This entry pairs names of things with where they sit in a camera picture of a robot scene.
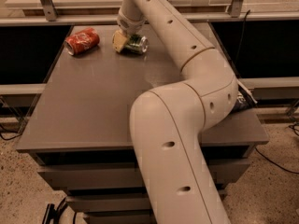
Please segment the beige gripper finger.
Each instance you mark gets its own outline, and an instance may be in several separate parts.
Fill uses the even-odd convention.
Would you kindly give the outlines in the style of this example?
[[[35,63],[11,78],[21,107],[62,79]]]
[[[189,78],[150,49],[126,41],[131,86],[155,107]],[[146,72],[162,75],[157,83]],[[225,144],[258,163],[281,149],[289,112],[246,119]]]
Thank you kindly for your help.
[[[123,30],[117,30],[112,37],[112,47],[117,52],[121,52],[128,43],[130,36]]]

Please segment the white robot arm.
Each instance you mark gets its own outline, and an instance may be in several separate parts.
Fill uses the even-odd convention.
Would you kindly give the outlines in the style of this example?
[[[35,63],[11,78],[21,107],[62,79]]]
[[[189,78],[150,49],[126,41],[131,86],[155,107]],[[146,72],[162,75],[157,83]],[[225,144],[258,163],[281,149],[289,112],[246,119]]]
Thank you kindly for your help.
[[[144,22],[182,76],[142,93],[130,113],[134,151],[157,224],[231,224],[198,138],[233,109],[235,73],[167,0],[123,0],[113,46]]]

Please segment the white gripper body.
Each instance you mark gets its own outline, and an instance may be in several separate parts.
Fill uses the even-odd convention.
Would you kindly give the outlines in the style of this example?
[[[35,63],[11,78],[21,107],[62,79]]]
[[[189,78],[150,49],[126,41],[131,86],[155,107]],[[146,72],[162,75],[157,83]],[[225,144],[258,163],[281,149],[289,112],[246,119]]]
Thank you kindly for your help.
[[[128,35],[133,35],[139,32],[145,22],[145,17],[142,13],[137,12],[134,14],[125,13],[119,10],[117,24]]]

